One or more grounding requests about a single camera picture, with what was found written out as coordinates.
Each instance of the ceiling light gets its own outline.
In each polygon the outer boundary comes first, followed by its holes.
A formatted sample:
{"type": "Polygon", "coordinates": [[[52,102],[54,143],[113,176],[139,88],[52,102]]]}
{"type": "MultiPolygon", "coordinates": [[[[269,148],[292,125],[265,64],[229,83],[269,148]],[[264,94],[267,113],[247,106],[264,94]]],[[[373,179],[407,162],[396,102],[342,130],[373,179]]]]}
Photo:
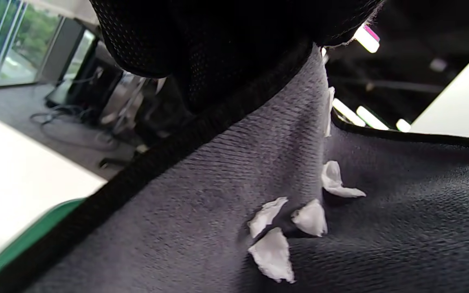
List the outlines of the ceiling light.
{"type": "Polygon", "coordinates": [[[370,127],[380,129],[380,130],[389,130],[389,128],[383,124],[376,116],[370,113],[367,109],[363,106],[359,106],[357,108],[356,113],[358,114],[361,119],[363,119],[370,127]]]}
{"type": "Polygon", "coordinates": [[[409,132],[411,128],[410,124],[404,119],[399,119],[396,126],[401,132],[409,132]]]}
{"type": "Polygon", "coordinates": [[[377,52],[379,49],[379,37],[370,29],[366,24],[360,26],[354,34],[354,39],[357,39],[365,49],[369,52],[377,52]]]}
{"type": "Polygon", "coordinates": [[[333,100],[333,107],[334,109],[338,110],[339,113],[342,113],[342,115],[345,116],[348,120],[350,120],[350,122],[352,122],[353,124],[365,127],[365,121],[361,120],[361,118],[359,118],[356,113],[354,113],[354,111],[350,110],[337,98],[334,98],[333,100]]]}

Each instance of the black fabric trim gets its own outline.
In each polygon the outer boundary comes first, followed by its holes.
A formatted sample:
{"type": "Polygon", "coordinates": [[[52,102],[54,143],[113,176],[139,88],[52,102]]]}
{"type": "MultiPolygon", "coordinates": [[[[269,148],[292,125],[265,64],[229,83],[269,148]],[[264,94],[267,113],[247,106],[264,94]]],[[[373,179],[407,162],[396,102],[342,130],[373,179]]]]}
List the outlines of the black fabric trim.
{"type": "Polygon", "coordinates": [[[361,127],[354,124],[350,124],[342,120],[335,110],[331,113],[332,123],[339,129],[355,133],[357,135],[375,137],[382,139],[389,139],[395,141],[405,142],[426,142],[426,143],[438,143],[438,144],[449,144],[458,145],[469,148],[469,138],[449,135],[431,135],[426,133],[412,133],[412,132],[400,132],[395,130],[378,130],[374,128],[361,127]]]}
{"type": "Polygon", "coordinates": [[[26,289],[91,232],[167,171],[276,95],[300,71],[313,42],[302,38],[280,63],[137,158],[0,271],[0,293],[26,289]]]}

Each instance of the cable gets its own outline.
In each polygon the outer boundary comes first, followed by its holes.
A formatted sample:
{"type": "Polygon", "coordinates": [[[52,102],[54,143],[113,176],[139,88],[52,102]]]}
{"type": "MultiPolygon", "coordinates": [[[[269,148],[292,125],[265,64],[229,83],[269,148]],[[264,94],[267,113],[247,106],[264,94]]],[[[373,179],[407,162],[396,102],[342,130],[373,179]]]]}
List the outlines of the cable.
{"type": "Polygon", "coordinates": [[[90,109],[83,109],[80,106],[76,105],[59,105],[56,107],[53,107],[50,112],[47,113],[35,113],[30,115],[29,120],[34,123],[39,125],[39,130],[45,137],[48,137],[49,139],[52,139],[54,141],[58,141],[63,144],[67,145],[72,145],[73,147],[79,147],[79,148],[86,148],[86,149],[91,149],[91,150],[97,150],[97,151],[102,151],[102,152],[111,152],[114,150],[117,150],[119,148],[119,141],[117,141],[114,136],[109,133],[109,131],[100,131],[97,133],[95,136],[94,140],[97,144],[100,145],[87,145],[87,144],[82,144],[82,143],[76,143],[73,141],[67,141],[64,139],[60,139],[59,137],[56,137],[48,131],[46,131],[45,127],[48,124],[52,124],[54,121],[59,120],[62,122],[71,122],[71,123],[76,123],[76,124],[82,124],[82,118],[84,115],[89,113],[91,111],[90,109]],[[71,120],[66,120],[63,119],[63,117],[67,117],[71,120]],[[106,141],[102,141],[102,136],[103,135],[109,135],[109,137],[106,138],[106,141]],[[109,145],[108,147],[102,146],[102,144],[106,143],[109,145]]]}

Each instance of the torn paper piece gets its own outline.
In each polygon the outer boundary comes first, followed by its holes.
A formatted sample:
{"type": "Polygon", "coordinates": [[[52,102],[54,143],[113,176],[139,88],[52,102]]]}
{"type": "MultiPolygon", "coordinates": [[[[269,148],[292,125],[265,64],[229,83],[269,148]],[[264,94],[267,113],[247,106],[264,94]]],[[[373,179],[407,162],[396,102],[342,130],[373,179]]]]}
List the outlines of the torn paper piece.
{"type": "Polygon", "coordinates": [[[318,199],[311,200],[307,205],[292,213],[292,222],[305,233],[321,237],[327,233],[325,211],[318,199]]]}
{"type": "Polygon", "coordinates": [[[325,136],[331,136],[331,123],[332,123],[332,102],[334,100],[335,89],[334,87],[329,87],[329,106],[328,106],[328,114],[327,114],[327,128],[325,129],[325,136]]]}
{"type": "Polygon", "coordinates": [[[289,260],[289,243],[281,228],[270,230],[260,241],[248,249],[259,270],[267,277],[294,283],[294,272],[289,260]]]}
{"type": "Polygon", "coordinates": [[[280,212],[281,207],[288,201],[286,197],[277,198],[275,201],[268,202],[262,206],[262,209],[256,213],[254,218],[249,221],[249,230],[251,237],[256,237],[262,230],[272,224],[272,219],[280,212]]]}
{"type": "Polygon", "coordinates": [[[357,188],[343,187],[341,181],[341,170],[336,161],[329,161],[323,165],[322,170],[322,184],[323,188],[332,195],[337,195],[343,198],[357,198],[364,197],[366,194],[357,188]]]}

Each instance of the black mesh fabric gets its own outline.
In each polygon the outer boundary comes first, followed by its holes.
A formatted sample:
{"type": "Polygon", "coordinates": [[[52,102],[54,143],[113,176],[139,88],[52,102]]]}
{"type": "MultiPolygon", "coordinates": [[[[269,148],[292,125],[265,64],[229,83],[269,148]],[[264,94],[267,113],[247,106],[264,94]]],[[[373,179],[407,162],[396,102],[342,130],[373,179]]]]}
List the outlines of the black mesh fabric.
{"type": "Polygon", "coordinates": [[[165,2],[90,2],[99,18],[106,46],[123,69],[153,78],[169,75],[179,54],[165,2]]]}
{"type": "Polygon", "coordinates": [[[348,41],[382,0],[91,0],[125,70],[173,74],[199,113],[264,72],[300,35],[348,41]]]}

